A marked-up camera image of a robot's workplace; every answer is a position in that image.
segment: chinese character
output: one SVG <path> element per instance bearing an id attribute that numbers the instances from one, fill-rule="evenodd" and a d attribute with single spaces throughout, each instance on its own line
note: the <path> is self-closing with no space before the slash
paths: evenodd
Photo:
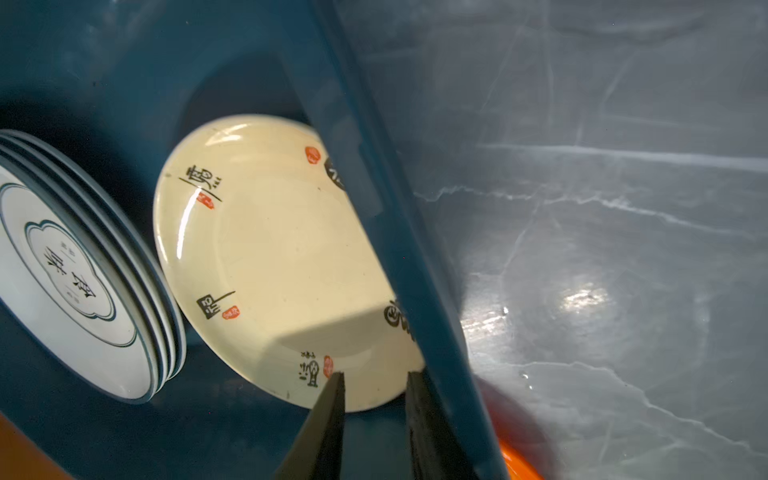
<path id="1" fill-rule="evenodd" d="M 94 291 L 91 290 L 91 288 L 82 278 L 75 275 L 74 272 L 72 272 L 72 276 L 74 277 L 74 282 L 72 282 L 72 285 L 75 285 L 78 289 L 80 289 L 85 295 L 85 298 L 88 298 L 89 296 L 96 296 Z"/>
<path id="2" fill-rule="evenodd" d="M 326 168 L 326 174 L 328 174 L 328 178 L 333 180 L 333 183 L 336 184 L 336 186 L 342 190 L 344 190 L 344 184 L 341 181 L 341 177 L 339 176 L 339 171 L 333 166 L 333 162 L 331 161 L 330 157 L 326 159 L 326 162 L 323 164 Z"/>
<path id="3" fill-rule="evenodd" d="M 68 291 L 68 292 L 67 292 L 67 296 L 68 296 L 70 299 L 72 299 L 72 301 L 73 301 L 73 302 L 77 303 L 78 305 L 80 304 L 80 299 L 79 299 L 79 298 L 77 298 L 77 297 L 76 297 L 76 296 L 75 296 L 75 295 L 74 295 L 72 292 Z"/>
<path id="4" fill-rule="evenodd" d="M 46 247 L 44 255 L 45 259 L 48 261 L 48 265 L 52 265 L 61 275 L 67 274 L 62 268 L 64 266 L 64 261 L 59 255 L 53 253 L 53 250 Z"/>
<path id="5" fill-rule="evenodd" d="M 67 247 L 67 244 L 64 242 L 61 242 L 61 248 L 63 249 L 62 252 L 69 253 L 70 257 L 74 257 L 74 251 L 72 251 L 71 248 Z"/>
<path id="6" fill-rule="evenodd" d="M 233 293 L 234 291 L 225 293 L 215 300 L 213 295 L 206 295 L 203 298 L 197 299 L 197 305 L 200 307 L 200 310 L 203 310 L 205 318 L 210 319 L 221 311 L 221 308 L 218 305 L 219 301 L 221 301 L 226 296 L 232 295 Z"/>
<path id="7" fill-rule="evenodd" d="M 299 380 L 306 380 L 307 374 L 309 374 L 310 382 L 307 386 L 313 386 L 317 388 L 317 374 L 320 371 L 320 365 L 312 360 L 309 363 L 303 362 L 299 364 Z"/>
<path id="8" fill-rule="evenodd" d="M 310 382 L 307 383 L 307 386 L 313 386 L 317 388 L 317 373 L 320 371 L 320 365 L 317 364 L 314 360 L 310 362 L 310 367 L 308 368 L 310 371 Z"/>
<path id="9" fill-rule="evenodd" d="M 411 336 L 411 340 L 415 342 L 413 339 L 413 333 L 411 333 L 411 326 L 408 323 L 406 317 L 402 314 L 400 305 L 397 302 L 393 302 L 391 300 L 389 303 L 390 305 L 384 309 L 384 320 L 386 320 L 390 326 L 402 326 L 402 329 L 405 330 L 405 332 Z"/>
<path id="10" fill-rule="evenodd" d="M 211 190 L 218 187 L 221 182 L 221 177 L 214 179 L 214 175 L 210 171 L 204 168 L 198 170 L 197 165 L 192 165 L 187 169 L 187 178 L 199 184 L 206 184 Z"/>

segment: ceramic plate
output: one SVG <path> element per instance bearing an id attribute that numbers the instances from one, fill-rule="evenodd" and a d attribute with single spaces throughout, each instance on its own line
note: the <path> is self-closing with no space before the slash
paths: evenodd
<path id="1" fill-rule="evenodd" d="M 121 255 L 120 250 L 111 242 L 111 239 L 108 238 L 101 228 L 85 213 L 84 208 L 64 192 L 60 184 L 47 176 L 28 158 L 9 150 L 2 143 L 0 143 L 0 155 L 4 155 L 6 158 L 11 159 L 12 162 L 5 166 L 9 171 L 16 175 L 16 177 L 21 178 L 27 185 L 31 185 L 32 182 L 34 182 L 34 184 L 47 190 L 41 191 L 40 188 L 35 189 L 36 194 L 42 198 L 43 201 L 47 201 L 49 204 L 58 201 L 66 205 L 66 209 L 71 212 L 72 215 L 72 221 L 69 223 L 69 228 L 75 228 L 81 231 L 78 235 L 81 241 L 85 237 L 90 237 L 95 240 L 93 243 L 96 246 L 95 248 L 103 251 L 105 258 L 108 259 L 104 263 L 114 265 L 116 272 L 115 275 L 110 276 L 110 278 L 123 281 L 130 289 L 131 295 L 136 299 L 136 304 L 140 308 L 141 318 L 144 319 L 153 334 L 154 345 L 156 346 L 157 356 L 160 359 L 161 365 L 161 376 L 157 390 L 162 388 L 170 373 L 170 357 L 168 355 L 168 347 L 163 327 L 157 318 L 155 305 L 147 297 L 145 284 L 138 280 L 135 271 L 127 264 L 125 258 Z"/>
<path id="2" fill-rule="evenodd" d="M 397 396 L 419 348 L 343 190 L 306 125 L 206 124 L 157 184 L 161 265 L 200 336 L 243 377 L 311 408 L 334 371 L 347 411 Z"/>
<path id="3" fill-rule="evenodd" d="M 10 133 L 22 137 L 29 137 L 20 132 Z M 120 212 L 119 207 L 117 207 L 117 205 L 107 205 L 105 207 L 98 205 L 95 199 L 68 175 L 67 171 L 62 170 L 62 168 L 59 167 L 61 164 L 60 161 L 56 162 L 50 157 L 45 156 L 30 144 L 22 142 L 21 139 L 10 137 L 8 134 L 3 134 L 2 132 L 0 132 L 0 141 L 4 142 L 9 147 L 17 149 L 20 154 L 24 154 L 26 160 L 34 161 L 41 170 L 46 170 L 45 172 L 37 172 L 41 179 L 46 180 L 46 183 L 54 182 L 54 179 L 58 180 L 58 182 L 56 182 L 58 184 L 63 183 L 64 185 L 61 186 L 68 189 L 70 196 L 77 197 L 77 199 L 88 208 L 88 212 L 93 213 L 93 215 L 96 216 L 96 218 L 90 221 L 92 223 L 99 223 L 107 232 L 111 233 L 112 239 L 118 244 L 126 257 L 126 260 L 132 266 L 132 271 L 137 274 L 138 279 L 140 280 L 139 284 L 142 285 L 143 290 L 151 298 L 153 303 L 152 310 L 160 320 L 163 332 L 167 337 L 165 343 L 170 364 L 170 374 L 168 378 L 172 378 L 179 372 L 184 364 L 184 357 L 186 356 L 187 351 L 186 337 L 182 334 L 183 326 L 181 329 L 178 327 L 178 325 L 181 324 L 180 313 L 178 312 L 176 303 L 168 298 L 170 290 L 165 289 L 165 294 L 161 292 L 161 290 L 164 289 L 164 279 L 162 278 L 160 267 L 154 261 L 151 253 L 145 251 L 147 248 L 144 241 L 138 238 L 137 234 L 136 236 L 126 236 L 122 233 L 121 229 L 119 229 L 118 225 L 123 224 L 125 225 L 125 228 L 122 230 L 128 230 L 130 233 L 130 230 L 132 229 L 130 221 L 127 218 L 124 218 L 124 214 L 117 215 L 118 217 L 122 215 L 124 221 L 120 221 L 119 218 L 118 221 L 112 220 L 108 215 L 108 211 L 112 210 Z M 41 141 L 38 141 L 37 144 L 45 146 Z M 82 174 L 91 184 L 96 184 L 85 172 L 82 172 Z M 145 253 L 145 255 L 137 255 L 137 252 Z"/>
<path id="4" fill-rule="evenodd" d="M 89 239 L 0 156 L 0 297 L 48 351 L 93 387 L 147 401 L 159 383 L 150 333 Z"/>

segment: cream plate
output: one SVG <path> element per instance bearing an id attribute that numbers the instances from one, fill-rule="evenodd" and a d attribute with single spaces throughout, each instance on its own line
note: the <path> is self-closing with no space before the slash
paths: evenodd
<path id="1" fill-rule="evenodd" d="M 423 367 L 395 296 L 317 134 L 222 118 L 171 153 L 154 232 L 181 309 L 211 349 L 278 398 L 312 408 L 343 371 L 348 412 Z"/>

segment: plastic bin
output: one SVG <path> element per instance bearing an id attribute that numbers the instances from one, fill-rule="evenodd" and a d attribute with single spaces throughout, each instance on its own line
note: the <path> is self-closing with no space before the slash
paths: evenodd
<path id="1" fill-rule="evenodd" d="M 155 181 L 186 133 L 239 113 L 317 128 L 459 441 L 481 478 L 505 477 L 444 276 L 330 2 L 78 0 L 3 10 L 0 127 L 75 159 L 150 244 Z M 195 342 L 182 373 L 148 404 L 120 404 L 48 357 L 4 307 L 0 359 L 0 411 L 78 478 L 264 478 L 307 412 Z M 348 415 L 344 446 L 344 478 L 409 478 L 402 399 Z"/>

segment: gray marble surface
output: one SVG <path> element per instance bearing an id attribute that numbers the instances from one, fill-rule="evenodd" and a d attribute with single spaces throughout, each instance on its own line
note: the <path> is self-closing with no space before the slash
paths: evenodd
<path id="1" fill-rule="evenodd" d="M 768 478 L 768 3 L 337 5 L 540 473 Z"/>

